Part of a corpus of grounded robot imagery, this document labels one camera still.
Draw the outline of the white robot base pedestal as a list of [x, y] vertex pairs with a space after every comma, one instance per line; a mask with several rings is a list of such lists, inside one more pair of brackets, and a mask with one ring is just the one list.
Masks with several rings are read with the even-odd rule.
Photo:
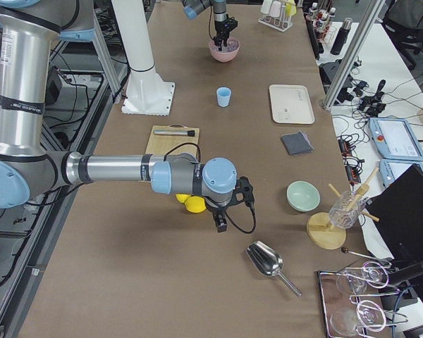
[[122, 112], [167, 116], [175, 84], [156, 71], [143, 3], [121, 0], [112, 6], [130, 67]]

